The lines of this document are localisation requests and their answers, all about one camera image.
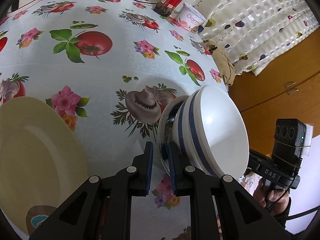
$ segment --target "blue stripe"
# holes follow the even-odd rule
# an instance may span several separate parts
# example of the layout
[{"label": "blue stripe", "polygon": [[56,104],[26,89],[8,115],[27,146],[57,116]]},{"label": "blue stripe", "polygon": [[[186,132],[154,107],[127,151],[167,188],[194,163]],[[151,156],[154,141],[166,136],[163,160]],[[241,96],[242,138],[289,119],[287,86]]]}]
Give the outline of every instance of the blue stripe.
[{"label": "blue stripe", "polygon": [[189,124],[190,124],[190,131],[191,131],[191,136],[192,136],[192,140],[193,140],[193,144],[195,145],[196,151],[198,153],[198,156],[202,162],[202,164],[204,165],[204,167],[207,169],[207,171],[214,177],[218,177],[215,172],[211,169],[209,163],[207,162],[206,158],[204,157],[203,151],[201,149],[200,143],[199,143],[199,139],[196,133],[196,126],[195,126],[195,120],[194,120],[194,115],[193,115],[193,105],[194,105],[194,101],[195,101],[195,97],[193,97],[192,101],[191,101],[191,105],[190,105],[190,109],[189,109]]},{"label": "blue stripe", "polygon": [[180,113],[179,113],[179,119],[178,119],[178,138],[179,138],[179,144],[180,144],[180,149],[181,152],[184,156],[187,156],[187,152],[186,152],[186,148],[184,146],[184,142],[183,142],[183,136],[182,136],[182,115],[183,115],[183,109],[184,106],[186,104],[186,101],[183,102],[181,109],[180,109]]}]

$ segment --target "floral tablecloth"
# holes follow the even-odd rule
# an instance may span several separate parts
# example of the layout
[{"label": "floral tablecloth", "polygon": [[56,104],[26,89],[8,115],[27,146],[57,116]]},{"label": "floral tablecloth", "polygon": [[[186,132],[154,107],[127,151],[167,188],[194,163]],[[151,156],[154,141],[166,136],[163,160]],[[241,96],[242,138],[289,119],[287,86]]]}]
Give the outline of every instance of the floral tablecloth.
[{"label": "floral tablecloth", "polygon": [[89,174],[102,178],[153,141],[151,191],[132,200],[131,238],[189,239],[189,198],[172,193],[157,152],[158,120],[177,96],[206,84],[226,88],[198,34],[145,1],[42,0],[5,18],[0,104],[19,96],[46,102],[83,147]]}]

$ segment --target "pink flower print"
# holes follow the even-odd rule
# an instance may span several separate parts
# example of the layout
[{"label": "pink flower print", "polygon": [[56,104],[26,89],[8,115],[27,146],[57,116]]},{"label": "pink flower print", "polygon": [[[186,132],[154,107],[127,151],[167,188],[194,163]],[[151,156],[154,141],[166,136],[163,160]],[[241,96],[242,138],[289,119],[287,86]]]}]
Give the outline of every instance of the pink flower print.
[{"label": "pink flower print", "polygon": [[173,37],[175,37],[178,41],[183,41],[183,37],[182,37],[179,33],[177,33],[177,31],[173,30],[173,31],[170,31],[170,33],[171,33],[171,35],[172,35]]},{"label": "pink flower print", "polygon": [[217,79],[219,78],[219,72],[218,71],[215,71],[213,68],[210,70],[210,74],[211,76],[213,77],[213,79]]},{"label": "pink flower print", "polygon": [[23,35],[23,39],[25,40],[32,40],[34,38],[34,36],[36,36],[40,31],[37,30],[37,28],[33,28],[32,30],[26,32]]},{"label": "pink flower print", "polygon": [[140,8],[140,9],[145,9],[147,8],[145,5],[143,5],[142,3],[139,3],[139,2],[133,2],[132,3],[134,6]]},{"label": "pink flower print", "polygon": [[17,13],[15,16],[13,16],[12,20],[16,20],[16,19],[19,19],[22,15],[24,15],[25,13],[27,12],[27,10],[23,10],[19,13]]},{"label": "pink flower print", "polygon": [[105,8],[102,8],[102,7],[100,7],[100,6],[91,6],[90,9],[91,9],[91,10],[98,10],[98,11],[105,10]]},{"label": "pink flower print", "polygon": [[71,88],[65,86],[58,94],[54,94],[51,97],[52,101],[52,108],[59,114],[69,114],[75,115],[76,114],[76,106],[77,103],[80,101],[81,96],[75,94],[71,91]]},{"label": "pink flower print", "polygon": [[138,41],[137,42],[138,45],[141,47],[141,51],[142,52],[150,52],[153,53],[153,49],[155,48],[154,46],[152,46],[149,42],[147,42],[146,40],[143,41]]},{"label": "pink flower print", "polygon": [[164,202],[168,202],[173,196],[173,191],[171,188],[171,181],[168,174],[165,174],[161,183],[156,187],[156,190],[162,194]]}]

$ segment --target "metal pivot screw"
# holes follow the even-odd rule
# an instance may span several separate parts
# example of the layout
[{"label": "metal pivot screw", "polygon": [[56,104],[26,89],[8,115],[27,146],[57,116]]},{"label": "metal pivot screw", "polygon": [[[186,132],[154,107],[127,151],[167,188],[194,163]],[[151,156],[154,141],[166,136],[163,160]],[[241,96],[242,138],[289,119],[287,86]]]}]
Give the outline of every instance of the metal pivot screw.
[{"label": "metal pivot screw", "polygon": [[135,172],[136,170],[137,170],[137,168],[134,166],[130,166],[127,168],[127,172],[130,172],[130,173]]},{"label": "metal pivot screw", "polygon": [[230,175],[225,175],[225,176],[223,176],[223,180],[225,182],[231,182],[232,181],[232,177]]},{"label": "metal pivot screw", "polygon": [[90,181],[91,183],[96,183],[96,182],[99,181],[99,177],[98,177],[98,176],[91,176],[91,177],[89,178],[89,181]]},{"label": "metal pivot screw", "polygon": [[186,167],[186,171],[188,171],[188,172],[194,172],[196,169],[194,168],[194,166],[187,166]]}]

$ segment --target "camera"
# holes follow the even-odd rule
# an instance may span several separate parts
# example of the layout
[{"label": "camera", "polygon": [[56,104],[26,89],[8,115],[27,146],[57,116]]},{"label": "camera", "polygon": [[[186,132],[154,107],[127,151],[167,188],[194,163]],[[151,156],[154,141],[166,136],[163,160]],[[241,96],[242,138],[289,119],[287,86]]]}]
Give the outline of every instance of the camera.
[{"label": "camera", "polygon": [[278,119],[271,158],[250,149],[248,168],[266,179],[264,191],[298,187],[306,132],[298,119]]}]

